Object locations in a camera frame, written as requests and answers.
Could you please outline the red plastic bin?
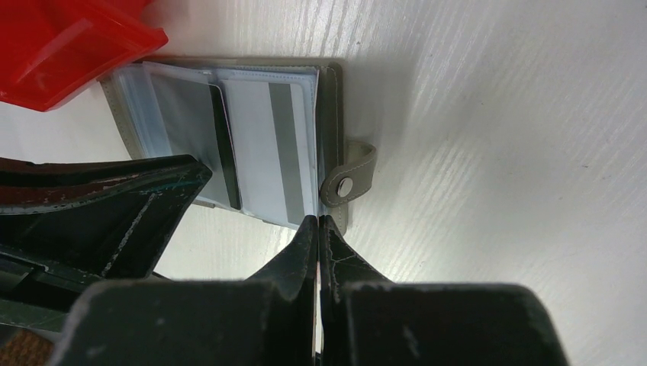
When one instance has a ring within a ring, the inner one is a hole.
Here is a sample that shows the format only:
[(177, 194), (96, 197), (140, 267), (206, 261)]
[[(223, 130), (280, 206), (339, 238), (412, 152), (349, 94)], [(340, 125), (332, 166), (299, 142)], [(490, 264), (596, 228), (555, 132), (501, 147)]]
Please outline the red plastic bin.
[(147, 1), (3, 1), (1, 100), (49, 111), (168, 41)]

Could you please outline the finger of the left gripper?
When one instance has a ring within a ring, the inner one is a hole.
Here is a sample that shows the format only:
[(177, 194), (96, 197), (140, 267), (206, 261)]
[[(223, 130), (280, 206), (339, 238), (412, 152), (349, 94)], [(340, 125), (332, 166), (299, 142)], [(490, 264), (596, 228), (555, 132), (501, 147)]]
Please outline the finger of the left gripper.
[(188, 155), (2, 159), (2, 299), (65, 311), (97, 281), (149, 277), (211, 175)]

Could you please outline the grey card holder wallet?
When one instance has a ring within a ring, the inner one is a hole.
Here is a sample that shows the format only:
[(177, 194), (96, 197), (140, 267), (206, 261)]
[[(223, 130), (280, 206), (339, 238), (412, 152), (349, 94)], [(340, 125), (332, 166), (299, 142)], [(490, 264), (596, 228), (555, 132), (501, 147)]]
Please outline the grey card holder wallet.
[(101, 81), (133, 159), (185, 155), (212, 173), (195, 203), (296, 228), (372, 187), (376, 148), (347, 138), (336, 59), (152, 57)]

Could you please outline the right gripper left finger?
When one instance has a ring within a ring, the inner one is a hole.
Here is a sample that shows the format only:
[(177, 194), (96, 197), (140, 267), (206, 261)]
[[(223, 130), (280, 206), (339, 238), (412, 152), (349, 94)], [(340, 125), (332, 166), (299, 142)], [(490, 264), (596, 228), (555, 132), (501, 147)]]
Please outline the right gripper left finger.
[(274, 289), (264, 330), (266, 365), (316, 364), (318, 234), (317, 217), (306, 216), (292, 241), (250, 277)]

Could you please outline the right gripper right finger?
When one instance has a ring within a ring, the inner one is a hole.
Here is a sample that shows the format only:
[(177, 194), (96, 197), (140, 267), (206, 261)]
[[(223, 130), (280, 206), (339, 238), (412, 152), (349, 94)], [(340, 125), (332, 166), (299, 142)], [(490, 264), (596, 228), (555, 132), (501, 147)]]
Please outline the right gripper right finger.
[(392, 283), (346, 243), (331, 216), (319, 219), (324, 365), (392, 365)]

